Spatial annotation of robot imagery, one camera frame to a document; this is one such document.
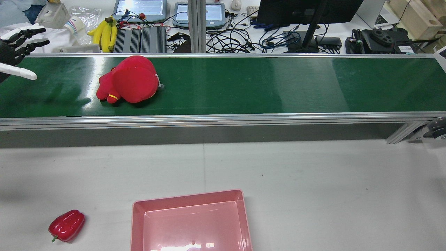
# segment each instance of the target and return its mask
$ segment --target robotic hand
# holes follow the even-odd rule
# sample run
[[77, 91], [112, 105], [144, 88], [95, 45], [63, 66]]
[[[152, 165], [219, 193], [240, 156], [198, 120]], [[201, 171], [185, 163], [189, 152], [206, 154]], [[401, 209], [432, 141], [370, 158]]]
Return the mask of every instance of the robotic hand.
[[27, 69], [15, 67], [28, 56], [36, 47], [41, 47], [50, 43], [47, 38], [35, 39], [26, 42], [35, 34], [45, 32], [45, 28], [40, 24], [34, 24], [14, 29], [0, 37], [0, 83], [10, 75], [16, 75], [27, 79], [35, 80], [37, 75]]

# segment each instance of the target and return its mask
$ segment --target stuffed animal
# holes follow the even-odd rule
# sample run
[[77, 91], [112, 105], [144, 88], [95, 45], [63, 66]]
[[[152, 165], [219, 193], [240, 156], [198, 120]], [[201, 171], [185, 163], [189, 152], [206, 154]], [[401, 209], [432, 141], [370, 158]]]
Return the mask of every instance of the stuffed animal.
[[152, 97], [157, 89], [163, 87], [150, 60], [143, 56], [131, 56], [99, 78], [96, 97], [111, 104], [120, 98], [138, 103]]

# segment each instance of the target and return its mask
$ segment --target plastic bag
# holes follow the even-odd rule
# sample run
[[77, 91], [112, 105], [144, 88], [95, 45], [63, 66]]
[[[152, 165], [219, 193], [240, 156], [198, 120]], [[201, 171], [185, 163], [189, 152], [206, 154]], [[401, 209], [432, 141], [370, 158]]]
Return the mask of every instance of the plastic bag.
[[70, 16], [75, 15], [79, 17], [85, 24], [85, 29], [87, 31], [91, 31], [99, 25], [99, 17], [101, 14], [101, 9], [84, 8], [80, 6], [72, 6], [70, 8]]
[[88, 36], [87, 32], [99, 25], [99, 17], [101, 14], [101, 9], [84, 8], [80, 6], [72, 6], [70, 8], [70, 15], [79, 17], [85, 25], [83, 29], [80, 29], [74, 34], [80, 45], [92, 43], [91, 36]]

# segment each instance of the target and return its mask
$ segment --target keyboard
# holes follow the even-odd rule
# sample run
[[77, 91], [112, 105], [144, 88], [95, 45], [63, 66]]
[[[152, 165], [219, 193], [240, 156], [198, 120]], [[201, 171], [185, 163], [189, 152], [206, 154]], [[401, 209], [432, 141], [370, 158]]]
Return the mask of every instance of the keyboard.
[[378, 15], [378, 18], [375, 21], [375, 25], [388, 23], [381, 15]]
[[[246, 13], [248, 13], [248, 15], [253, 14], [254, 12], [259, 10], [259, 6], [248, 6], [246, 7]], [[257, 18], [257, 12], [254, 13], [252, 16], [250, 16], [250, 18]]]

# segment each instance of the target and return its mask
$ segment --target tablet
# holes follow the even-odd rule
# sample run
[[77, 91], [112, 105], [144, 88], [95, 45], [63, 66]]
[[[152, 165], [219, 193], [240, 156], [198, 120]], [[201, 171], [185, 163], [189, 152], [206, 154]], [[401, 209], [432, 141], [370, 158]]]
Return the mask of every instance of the tablet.
[[[189, 27], [187, 15], [187, 3], [175, 4], [175, 16], [173, 25], [178, 28]], [[206, 3], [206, 28], [220, 29], [225, 24], [224, 3]]]
[[[158, 23], [166, 20], [167, 0], [116, 0], [114, 11], [116, 14], [113, 17], [116, 20], [121, 19], [126, 9], [138, 15], [144, 13], [147, 22]], [[124, 17], [121, 21], [143, 23], [137, 17]]]

